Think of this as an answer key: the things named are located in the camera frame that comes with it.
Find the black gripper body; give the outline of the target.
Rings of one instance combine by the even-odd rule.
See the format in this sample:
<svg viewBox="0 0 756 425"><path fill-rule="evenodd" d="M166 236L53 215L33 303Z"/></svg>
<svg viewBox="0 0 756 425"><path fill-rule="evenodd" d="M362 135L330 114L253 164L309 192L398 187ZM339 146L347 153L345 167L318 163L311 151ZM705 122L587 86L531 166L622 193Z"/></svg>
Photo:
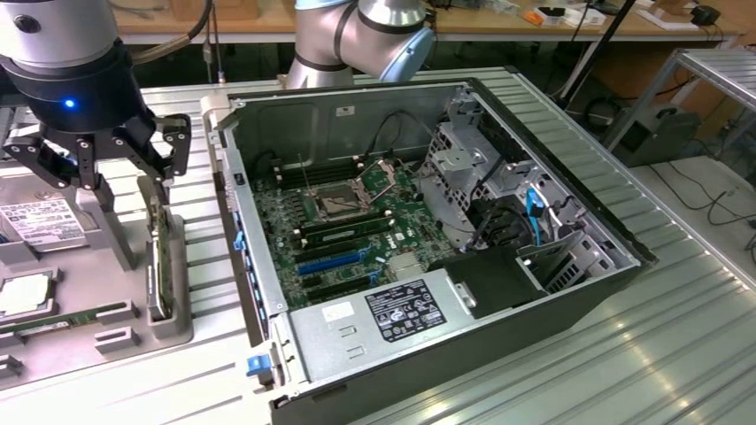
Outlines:
<svg viewBox="0 0 756 425"><path fill-rule="evenodd" d="M95 133L151 118L119 40L79 66L42 68L2 58L2 68L37 119L61 132Z"/></svg>

